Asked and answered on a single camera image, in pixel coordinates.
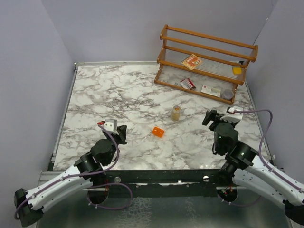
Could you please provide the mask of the clear pill bottle gold lid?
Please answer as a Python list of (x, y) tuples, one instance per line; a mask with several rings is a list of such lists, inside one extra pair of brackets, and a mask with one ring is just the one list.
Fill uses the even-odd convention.
[(180, 118), (180, 115), (181, 115), (181, 111), (180, 111), (180, 110), (179, 110), (179, 111), (175, 111), (175, 110), (174, 110), (174, 107), (173, 107), (173, 109), (172, 109), (172, 111), (171, 111), (171, 119), (172, 119), (173, 121), (178, 121), (179, 118)]

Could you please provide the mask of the orange pill organizer box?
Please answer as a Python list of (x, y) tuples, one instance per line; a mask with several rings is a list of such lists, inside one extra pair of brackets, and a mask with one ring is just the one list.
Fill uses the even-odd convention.
[(165, 131), (159, 127), (154, 127), (152, 130), (152, 134), (156, 137), (162, 138), (164, 136)]

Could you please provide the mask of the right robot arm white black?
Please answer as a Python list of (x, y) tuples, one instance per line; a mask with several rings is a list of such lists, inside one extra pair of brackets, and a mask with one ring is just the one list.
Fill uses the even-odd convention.
[(282, 208), (290, 220), (303, 225), (304, 185), (266, 160), (261, 149), (255, 150), (238, 139), (235, 127), (245, 113), (237, 106), (228, 107), (224, 114), (209, 110), (202, 121), (202, 125), (214, 132), (212, 153), (226, 160), (218, 172), (219, 182), (259, 194)]

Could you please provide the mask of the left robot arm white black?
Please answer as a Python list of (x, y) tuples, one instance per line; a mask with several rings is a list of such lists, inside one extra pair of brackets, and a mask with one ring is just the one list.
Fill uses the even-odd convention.
[(14, 193), (14, 218), (23, 227), (39, 221), (47, 211), (72, 194), (107, 183), (106, 172), (118, 162), (118, 146), (127, 144), (127, 126), (111, 125), (108, 119), (97, 125), (105, 138), (98, 140), (89, 152), (48, 182), (30, 190), (21, 188)]

